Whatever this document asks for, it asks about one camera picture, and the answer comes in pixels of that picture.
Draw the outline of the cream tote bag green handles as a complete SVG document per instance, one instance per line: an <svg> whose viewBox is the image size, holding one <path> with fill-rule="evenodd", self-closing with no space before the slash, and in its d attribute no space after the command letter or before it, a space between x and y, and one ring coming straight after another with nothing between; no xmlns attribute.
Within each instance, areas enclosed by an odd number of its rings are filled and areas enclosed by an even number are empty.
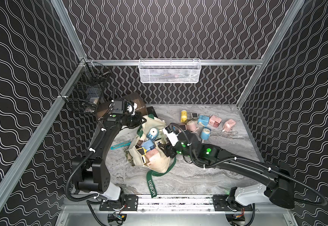
<svg viewBox="0 0 328 226"><path fill-rule="evenodd" d="M171 158L161 149L160 145L168 144L164 134L165 121L154 115L145 115L143 123L136 129L136 136L131 141L128 159L134 166L148 168L146 180L152 198L158 196L153 177L161 177L168 173L173 166Z"/></svg>

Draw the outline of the blue pencil sharpener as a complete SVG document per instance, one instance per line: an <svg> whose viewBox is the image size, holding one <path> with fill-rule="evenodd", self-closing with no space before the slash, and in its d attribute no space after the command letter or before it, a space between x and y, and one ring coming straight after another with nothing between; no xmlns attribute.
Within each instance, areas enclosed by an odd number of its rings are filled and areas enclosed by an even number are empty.
<svg viewBox="0 0 328 226"><path fill-rule="evenodd" d="M209 124L209 120L209 116L199 115L197 123L202 126L207 126Z"/></svg>

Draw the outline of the pink box pencil sharpener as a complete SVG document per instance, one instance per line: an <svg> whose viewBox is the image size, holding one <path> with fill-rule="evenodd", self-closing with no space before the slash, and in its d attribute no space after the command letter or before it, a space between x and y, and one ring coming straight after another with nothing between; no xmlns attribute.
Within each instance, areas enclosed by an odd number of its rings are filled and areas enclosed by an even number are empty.
<svg viewBox="0 0 328 226"><path fill-rule="evenodd" d="M215 116L215 115L212 115L210 118L209 118L209 121L208 121L208 124L212 127L219 127L220 123L222 122L222 118L218 117L218 116Z"/></svg>

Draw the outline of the pink rounded pencil sharpener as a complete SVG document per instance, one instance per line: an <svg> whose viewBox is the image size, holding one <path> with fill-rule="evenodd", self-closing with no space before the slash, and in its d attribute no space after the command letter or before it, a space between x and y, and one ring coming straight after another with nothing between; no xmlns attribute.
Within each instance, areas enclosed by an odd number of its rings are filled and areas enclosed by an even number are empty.
<svg viewBox="0 0 328 226"><path fill-rule="evenodd" d="M231 132L236 122L233 119L227 120L222 126L222 132Z"/></svg>

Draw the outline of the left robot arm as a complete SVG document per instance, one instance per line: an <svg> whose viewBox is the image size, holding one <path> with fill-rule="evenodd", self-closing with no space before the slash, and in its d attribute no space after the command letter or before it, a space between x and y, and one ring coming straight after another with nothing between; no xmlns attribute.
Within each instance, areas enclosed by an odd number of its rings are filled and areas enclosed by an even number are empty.
<svg viewBox="0 0 328 226"><path fill-rule="evenodd" d="M72 162L72 173L65 185L68 200L121 200L121 188L111 182L105 161L119 132L123 129L135 129L146 122L137 107L133 100L118 98L112 100L102 114L97 115L98 124L89 149L81 158Z"/></svg>

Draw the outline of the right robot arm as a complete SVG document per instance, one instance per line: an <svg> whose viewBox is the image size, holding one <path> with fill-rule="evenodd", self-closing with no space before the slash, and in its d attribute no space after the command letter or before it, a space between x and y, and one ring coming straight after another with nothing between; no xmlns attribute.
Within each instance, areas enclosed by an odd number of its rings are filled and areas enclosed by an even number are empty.
<svg viewBox="0 0 328 226"><path fill-rule="evenodd" d="M202 169L223 169L257 181L255 186L230 190L227 204L231 209L254 203L271 202L284 209L293 209L295 203L325 206L328 201L320 192L295 180L288 169L279 165L257 162L231 153L221 147L203 143L196 133L183 130L175 123L162 130L168 143L160 149L170 158L177 154L189 157L191 163ZM319 198L317 202L295 197L295 185L301 185Z"/></svg>

